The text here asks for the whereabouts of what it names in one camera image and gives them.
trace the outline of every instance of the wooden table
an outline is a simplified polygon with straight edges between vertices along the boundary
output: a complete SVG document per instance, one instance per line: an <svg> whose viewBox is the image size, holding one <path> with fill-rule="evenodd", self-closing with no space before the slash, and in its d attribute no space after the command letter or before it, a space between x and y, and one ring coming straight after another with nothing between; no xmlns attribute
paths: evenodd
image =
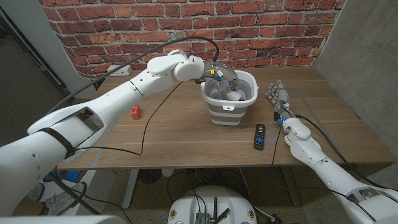
<svg viewBox="0 0 398 224"><path fill-rule="evenodd" d="M238 126L221 126L211 122L207 103L201 97L200 85L181 84L151 119L144 143L144 154L136 156L119 151L92 149L59 169L160 169L187 167L270 166L279 127L273 120L273 107L265 97L269 84L281 79L287 87L294 113L316 122L330 135L345 158L355 164L390 163L394 156L374 133L354 114L327 82L312 68L247 68L259 87L257 101L248 108ZM96 93L100 96L131 79L111 77ZM149 96L139 103L141 119L129 113L122 115L97 146L119 147L140 153L142 134L149 116L171 89ZM266 125L263 151L253 148L257 123ZM337 163L342 160L325 138L308 122L323 152ZM277 144L277 166L303 165L290 153L284 142L283 129Z"/></svg>

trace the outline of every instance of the table leg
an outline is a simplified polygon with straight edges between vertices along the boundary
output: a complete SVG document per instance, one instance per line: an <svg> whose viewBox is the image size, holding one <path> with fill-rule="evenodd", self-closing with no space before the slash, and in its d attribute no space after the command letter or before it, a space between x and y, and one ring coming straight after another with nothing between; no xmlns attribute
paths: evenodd
<svg viewBox="0 0 398 224"><path fill-rule="evenodd" d="M123 205L124 209L127 209L131 205L132 193L136 187L137 177L139 169L130 170L129 182L127 183L126 193L124 194Z"/></svg>
<svg viewBox="0 0 398 224"><path fill-rule="evenodd" d="M296 182L294 181L292 169L290 167L280 167L282 171L282 177L285 180L285 184L289 187L289 195L294 206L301 206L301 200L299 192L296 189Z"/></svg>

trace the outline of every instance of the black strap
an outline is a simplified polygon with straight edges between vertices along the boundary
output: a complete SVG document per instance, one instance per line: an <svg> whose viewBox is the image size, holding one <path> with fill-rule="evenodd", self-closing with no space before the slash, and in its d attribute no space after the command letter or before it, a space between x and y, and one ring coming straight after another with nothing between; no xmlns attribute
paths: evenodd
<svg viewBox="0 0 398 224"><path fill-rule="evenodd" d="M75 154L75 148L72 146L72 144L70 144L70 142L67 139L65 139L56 130L54 130L52 128L42 128L38 131L43 131L43 132L53 136L56 140L58 140L58 142L60 142L65 147L65 149L67 149L67 154L65 155L65 158L68 158Z"/></svg>

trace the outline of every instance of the power outlet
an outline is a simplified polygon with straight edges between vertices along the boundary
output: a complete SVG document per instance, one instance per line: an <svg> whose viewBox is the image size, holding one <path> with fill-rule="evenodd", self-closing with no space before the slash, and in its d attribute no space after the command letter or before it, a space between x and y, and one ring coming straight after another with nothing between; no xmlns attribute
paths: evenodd
<svg viewBox="0 0 398 224"><path fill-rule="evenodd" d="M118 67L118 65L111 65L111 66L109 66L107 71L113 70L116 67ZM120 68L116 72L112 73L111 76L129 76L131 74L131 72L132 72L131 65L126 65L123 68Z"/></svg>

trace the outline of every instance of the brick wall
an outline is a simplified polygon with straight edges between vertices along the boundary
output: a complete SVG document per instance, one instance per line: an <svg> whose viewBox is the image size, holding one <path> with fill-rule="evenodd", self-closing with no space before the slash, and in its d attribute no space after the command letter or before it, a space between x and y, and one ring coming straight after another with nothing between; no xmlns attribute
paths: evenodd
<svg viewBox="0 0 398 224"><path fill-rule="evenodd" d="M168 40L217 40L233 67L311 66L345 0L39 0L79 74L94 78ZM134 63L182 49L213 57L205 41L165 47Z"/></svg>

